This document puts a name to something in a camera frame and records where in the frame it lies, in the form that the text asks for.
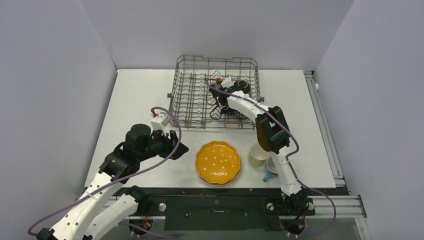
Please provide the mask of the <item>dark patterned cream bowl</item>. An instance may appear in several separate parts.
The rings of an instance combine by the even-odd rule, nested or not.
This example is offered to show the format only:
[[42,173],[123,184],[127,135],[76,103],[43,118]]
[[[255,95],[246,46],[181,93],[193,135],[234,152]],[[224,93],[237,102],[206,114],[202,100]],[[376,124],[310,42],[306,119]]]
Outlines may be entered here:
[[247,80],[237,80],[233,85],[237,91],[242,91],[244,94],[249,95],[251,92],[251,86]]

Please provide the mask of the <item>grey wire dish rack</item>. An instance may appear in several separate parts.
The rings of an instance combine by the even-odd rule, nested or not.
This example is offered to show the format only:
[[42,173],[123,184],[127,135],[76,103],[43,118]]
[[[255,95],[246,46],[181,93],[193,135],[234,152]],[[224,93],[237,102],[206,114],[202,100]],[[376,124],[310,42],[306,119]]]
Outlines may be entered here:
[[228,76],[232,81],[246,80],[249,96],[258,102],[260,94],[258,63],[251,57],[214,58],[201,55],[181,55],[176,62],[169,111],[186,129],[253,130],[255,122],[220,114],[216,100],[205,82],[212,84]]

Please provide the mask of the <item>orange patterned small bowl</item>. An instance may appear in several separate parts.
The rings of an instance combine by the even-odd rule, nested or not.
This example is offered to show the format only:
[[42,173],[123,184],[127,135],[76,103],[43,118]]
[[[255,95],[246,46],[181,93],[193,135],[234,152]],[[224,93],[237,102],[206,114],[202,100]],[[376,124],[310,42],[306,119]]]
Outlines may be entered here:
[[239,119],[239,120],[246,120],[246,119],[248,119],[248,117],[245,116],[243,113],[241,113],[241,112],[239,112],[237,110],[234,110],[234,109],[233,110],[230,110],[227,114],[230,117],[235,118],[235,119]]

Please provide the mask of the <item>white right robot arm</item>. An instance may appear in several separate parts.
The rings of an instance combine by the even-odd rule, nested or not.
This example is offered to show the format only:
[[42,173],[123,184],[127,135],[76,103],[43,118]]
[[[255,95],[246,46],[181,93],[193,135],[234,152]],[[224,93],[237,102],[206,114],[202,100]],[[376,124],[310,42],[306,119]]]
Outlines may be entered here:
[[235,110],[255,121],[257,142],[262,150],[270,153],[279,177],[282,207],[293,215],[304,215],[310,206],[301,191],[308,189],[298,177],[291,157],[300,150],[299,143],[290,132],[282,109],[269,107],[255,101],[235,86],[222,87],[208,84],[209,91],[218,106]]

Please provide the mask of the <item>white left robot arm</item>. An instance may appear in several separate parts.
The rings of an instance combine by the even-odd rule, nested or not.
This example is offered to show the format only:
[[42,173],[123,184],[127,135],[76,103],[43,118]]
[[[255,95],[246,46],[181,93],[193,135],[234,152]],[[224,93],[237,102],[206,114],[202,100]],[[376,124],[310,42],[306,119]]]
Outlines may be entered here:
[[85,193],[70,206],[54,212],[65,216],[50,228],[35,234],[38,240],[97,240],[131,214],[143,215],[149,209],[147,194],[132,186],[116,203],[102,211],[107,200],[130,178],[141,172],[141,162],[161,157],[176,160],[188,152],[181,142],[182,131],[164,131],[164,125],[135,124],[125,140],[109,153]]

